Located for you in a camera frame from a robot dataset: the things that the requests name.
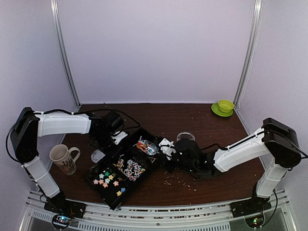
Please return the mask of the metal scoop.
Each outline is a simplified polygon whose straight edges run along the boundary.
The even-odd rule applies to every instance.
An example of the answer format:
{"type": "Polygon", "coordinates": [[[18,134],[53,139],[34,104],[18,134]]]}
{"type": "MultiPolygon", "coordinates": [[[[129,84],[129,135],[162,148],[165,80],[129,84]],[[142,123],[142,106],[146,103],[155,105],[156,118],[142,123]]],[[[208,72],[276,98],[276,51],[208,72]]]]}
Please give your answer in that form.
{"type": "Polygon", "coordinates": [[[138,141],[136,147],[147,155],[155,155],[158,153],[158,147],[148,140],[138,141]]]}

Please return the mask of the clear plastic cup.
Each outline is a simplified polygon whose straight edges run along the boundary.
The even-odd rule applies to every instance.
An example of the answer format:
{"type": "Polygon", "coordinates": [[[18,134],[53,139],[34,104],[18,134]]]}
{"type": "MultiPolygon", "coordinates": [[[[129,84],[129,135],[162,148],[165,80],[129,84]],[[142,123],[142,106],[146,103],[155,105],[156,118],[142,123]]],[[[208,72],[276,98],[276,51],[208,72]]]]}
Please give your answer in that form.
{"type": "Polygon", "coordinates": [[[195,141],[195,136],[189,131],[182,131],[177,135],[176,140],[180,141],[182,139],[188,139],[191,141],[195,141]]]}

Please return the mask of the black three-compartment candy tray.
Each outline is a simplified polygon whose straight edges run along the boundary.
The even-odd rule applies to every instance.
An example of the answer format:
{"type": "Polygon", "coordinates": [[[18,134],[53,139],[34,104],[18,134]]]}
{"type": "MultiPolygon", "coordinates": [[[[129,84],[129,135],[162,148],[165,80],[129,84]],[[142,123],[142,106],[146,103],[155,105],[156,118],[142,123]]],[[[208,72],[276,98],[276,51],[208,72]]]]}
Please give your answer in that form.
{"type": "Polygon", "coordinates": [[[112,210],[119,207],[161,165],[161,152],[149,155],[143,142],[158,148],[163,140],[143,128],[124,138],[84,175],[84,181],[112,210]]]}

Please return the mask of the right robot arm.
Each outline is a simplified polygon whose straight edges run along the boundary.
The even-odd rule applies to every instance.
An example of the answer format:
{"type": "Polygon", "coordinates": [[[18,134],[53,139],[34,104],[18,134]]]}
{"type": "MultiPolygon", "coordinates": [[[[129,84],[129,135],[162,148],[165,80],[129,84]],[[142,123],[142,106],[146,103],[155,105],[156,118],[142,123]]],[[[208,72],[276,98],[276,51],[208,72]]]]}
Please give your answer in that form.
{"type": "Polygon", "coordinates": [[[246,138],[222,147],[214,143],[207,147],[217,147],[206,153],[196,141],[183,138],[177,142],[162,139],[158,145],[161,153],[167,157],[168,171],[178,167],[194,178],[213,178],[220,173],[264,155],[271,155],[265,173],[258,180],[253,197],[247,201],[247,209],[257,212],[265,205],[277,184],[286,172],[297,166],[307,157],[300,148],[294,129],[273,119],[263,120],[262,127],[246,138]]]}

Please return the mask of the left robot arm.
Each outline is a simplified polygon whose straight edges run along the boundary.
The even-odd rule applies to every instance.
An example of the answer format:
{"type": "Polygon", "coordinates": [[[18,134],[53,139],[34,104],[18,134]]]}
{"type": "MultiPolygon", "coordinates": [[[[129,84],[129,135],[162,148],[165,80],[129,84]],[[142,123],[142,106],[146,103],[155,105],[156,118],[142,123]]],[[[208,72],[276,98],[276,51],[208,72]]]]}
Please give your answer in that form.
{"type": "Polygon", "coordinates": [[[69,202],[60,196],[60,187],[39,157],[38,138],[59,134],[88,134],[105,154],[128,136],[123,125],[124,120],[118,110],[109,109],[108,114],[99,116],[92,111],[74,113],[53,109],[39,112],[25,107],[6,137],[14,151],[9,156],[26,169],[45,196],[51,199],[51,207],[59,214],[64,214],[69,210],[69,202]]]}

